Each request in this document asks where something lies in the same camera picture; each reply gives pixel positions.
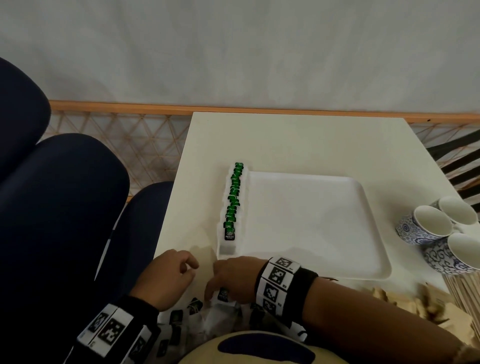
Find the wooden frame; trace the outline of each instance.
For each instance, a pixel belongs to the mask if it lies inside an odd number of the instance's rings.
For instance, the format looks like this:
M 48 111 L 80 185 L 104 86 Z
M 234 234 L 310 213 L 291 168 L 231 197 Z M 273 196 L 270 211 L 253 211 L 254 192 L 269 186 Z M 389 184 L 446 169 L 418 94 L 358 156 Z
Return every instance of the wooden frame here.
M 446 124 L 480 123 L 480 114 L 475 113 L 421 113 L 421 112 L 383 112 L 383 111 L 328 111 L 303 109 L 258 109 L 230 108 L 215 106 L 182 106 L 156 104 L 128 104 L 114 102 L 60 101 L 51 100 L 52 110 L 114 112 L 122 114 L 192 115 L 202 112 L 245 112 L 255 114 L 293 114 L 293 115 L 331 115 L 331 116 L 368 116 L 381 118 L 404 118 L 409 123 L 431 122 Z

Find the hand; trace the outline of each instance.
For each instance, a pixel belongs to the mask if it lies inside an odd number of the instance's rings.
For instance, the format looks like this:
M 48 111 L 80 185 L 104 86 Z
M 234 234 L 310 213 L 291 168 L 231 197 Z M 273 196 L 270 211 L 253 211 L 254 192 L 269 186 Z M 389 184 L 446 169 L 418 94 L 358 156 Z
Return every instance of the hand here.
M 217 260 L 213 264 L 214 277 L 205 287 L 205 301 L 211 300 L 213 292 L 223 287 L 228 290 L 228 296 L 238 303 L 254 303 L 255 282 L 266 262 L 252 256 Z
M 167 250 L 145 268 L 130 296 L 144 300 L 160 312 L 166 311 L 190 286 L 197 268 L 198 261 L 190 252 Z

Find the chair backrest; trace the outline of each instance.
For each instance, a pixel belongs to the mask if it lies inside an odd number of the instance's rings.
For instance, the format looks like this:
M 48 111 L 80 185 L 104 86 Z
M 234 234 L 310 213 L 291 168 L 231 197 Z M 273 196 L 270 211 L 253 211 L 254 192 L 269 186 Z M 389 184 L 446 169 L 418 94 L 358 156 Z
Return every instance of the chair backrest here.
M 452 140 L 447 143 L 440 144 L 438 146 L 432 146 L 427 148 L 427 151 L 433 157 L 434 160 L 439 160 L 441 157 L 445 156 L 446 154 L 454 151 L 455 149 L 465 147 L 469 144 L 477 142 L 480 140 L 480 130 L 477 130 L 473 133 L 467 134 L 462 136 L 458 139 Z M 443 166 L 442 172 L 448 174 L 453 172 L 461 167 L 466 166 L 467 164 L 480 159 L 480 149 L 474 150 L 467 155 L 462 156 L 461 158 L 454 160 L 453 162 Z M 472 169 L 464 171 L 455 177 L 449 179 L 449 182 L 453 186 L 458 186 L 461 183 L 467 182 L 469 180 L 475 179 L 480 177 L 480 166 L 475 166 Z M 463 199 L 476 196 L 480 194 L 480 178 L 478 180 L 469 183 L 467 186 L 458 190 L 458 194 Z M 480 212 L 480 202 L 472 205 L 475 211 L 478 213 Z

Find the stacked cups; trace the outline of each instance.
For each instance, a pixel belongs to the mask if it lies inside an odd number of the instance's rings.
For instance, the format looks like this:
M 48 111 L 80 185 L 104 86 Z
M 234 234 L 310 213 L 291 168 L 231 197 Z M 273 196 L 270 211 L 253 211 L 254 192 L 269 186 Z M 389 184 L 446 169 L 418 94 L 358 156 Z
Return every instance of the stacked cups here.
M 480 240 L 455 232 L 454 225 L 472 225 L 477 213 L 456 197 L 442 197 L 419 206 L 396 226 L 403 241 L 420 245 L 425 261 L 442 274 L 470 273 L 480 269 Z

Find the white wall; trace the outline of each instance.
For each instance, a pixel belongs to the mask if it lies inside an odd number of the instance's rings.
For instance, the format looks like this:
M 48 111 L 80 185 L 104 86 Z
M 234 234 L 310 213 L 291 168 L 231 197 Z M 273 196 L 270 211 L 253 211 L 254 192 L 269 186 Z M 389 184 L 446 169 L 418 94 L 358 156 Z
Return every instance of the white wall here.
M 480 1 L 3 0 L 0 57 L 51 99 L 466 112 Z

